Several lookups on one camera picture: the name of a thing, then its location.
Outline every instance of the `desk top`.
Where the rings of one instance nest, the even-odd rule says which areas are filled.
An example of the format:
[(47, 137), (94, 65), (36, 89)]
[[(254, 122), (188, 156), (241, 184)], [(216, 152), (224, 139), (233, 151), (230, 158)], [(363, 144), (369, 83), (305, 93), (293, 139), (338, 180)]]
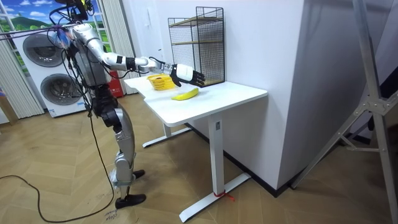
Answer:
[(125, 82), (145, 98), (144, 101), (149, 108), (169, 127), (203, 118), (268, 95), (266, 90), (223, 82), (199, 88), (199, 94), (189, 100), (177, 101), (172, 100), (171, 97), (188, 92), (196, 86), (182, 83), (180, 88), (157, 91), (154, 90), (147, 77), (131, 78)]

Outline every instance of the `robot leg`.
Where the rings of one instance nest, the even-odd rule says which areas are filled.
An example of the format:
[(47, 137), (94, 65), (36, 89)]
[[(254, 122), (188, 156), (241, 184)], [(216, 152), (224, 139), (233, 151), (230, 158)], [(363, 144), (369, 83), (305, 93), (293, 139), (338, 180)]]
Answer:
[(115, 159), (116, 170), (113, 170), (111, 174), (114, 186), (120, 189), (120, 198), (115, 202), (115, 207), (119, 209), (126, 206), (137, 205), (146, 199), (144, 194), (129, 194), (132, 182), (143, 176), (145, 172), (143, 170), (132, 171), (136, 153), (134, 151), (134, 131), (132, 129), (131, 120), (127, 112), (120, 105), (119, 108), (114, 110), (122, 125), (122, 131), (115, 134), (116, 141), (119, 145), (119, 152)]

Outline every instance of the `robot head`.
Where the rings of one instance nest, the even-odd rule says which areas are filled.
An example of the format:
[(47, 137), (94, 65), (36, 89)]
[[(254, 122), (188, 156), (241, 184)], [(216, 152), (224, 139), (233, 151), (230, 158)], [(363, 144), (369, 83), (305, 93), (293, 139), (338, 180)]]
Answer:
[[(88, 11), (93, 11), (93, 4), (91, 0), (55, 0), (55, 2), (60, 4), (65, 4), (66, 6), (60, 7), (58, 9), (54, 9), (50, 12), (50, 20), (55, 25), (56, 22), (52, 20), (51, 15), (54, 13), (60, 14), (63, 18), (65, 18), (69, 23), (75, 23), (77, 21), (85, 21), (88, 20)], [(67, 9), (68, 15), (62, 13)]]

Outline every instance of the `standing desk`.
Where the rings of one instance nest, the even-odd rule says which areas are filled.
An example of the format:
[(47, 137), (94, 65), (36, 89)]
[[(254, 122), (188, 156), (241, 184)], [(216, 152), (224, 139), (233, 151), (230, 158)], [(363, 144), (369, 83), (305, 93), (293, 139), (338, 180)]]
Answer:
[(143, 147), (148, 147), (178, 134), (190, 131), (190, 128), (184, 128), (171, 133), (170, 127), (208, 117), (213, 193), (182, 211), (180, 214), (182, 222), (187, 221), (194, 214), (222, 197), (224, 193), (228, 193), (250, 178), (249, 174), (243, 173), (227, 184), (224, 184), (223, 124), (221, 112), (234, 106), (266, 97), (268, 95), (266, 90), (231, 82), (223, 82), (199, 88), (199, 94), (189, 100), (176, 101), (171, 100), (171, 97), (190, 91), (196, 88), (196, 86), (182, 83), (180, 88), (176, 87), (171, 90), (157, 91), (154, 90), (147, 77), (132, 78), (125, 80), (125, 82), (129, 87), (135, 88), (144, 97), (147, 106), (163, 122), (165, 135), (144, 143)]

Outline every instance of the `banana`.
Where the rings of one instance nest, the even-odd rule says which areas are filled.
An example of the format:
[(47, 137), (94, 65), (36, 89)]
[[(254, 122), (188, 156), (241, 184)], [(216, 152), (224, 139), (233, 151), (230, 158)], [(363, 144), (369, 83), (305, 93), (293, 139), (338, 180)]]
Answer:
[(192, 98), (194, 96), (196, 96), (199, 93), (198, 88), (194, 88), (193, 90), (187, 92), (187, 93), (183, 93), (177, 96), (173, 96), (172, 100), (187, 100), (189, 98)]

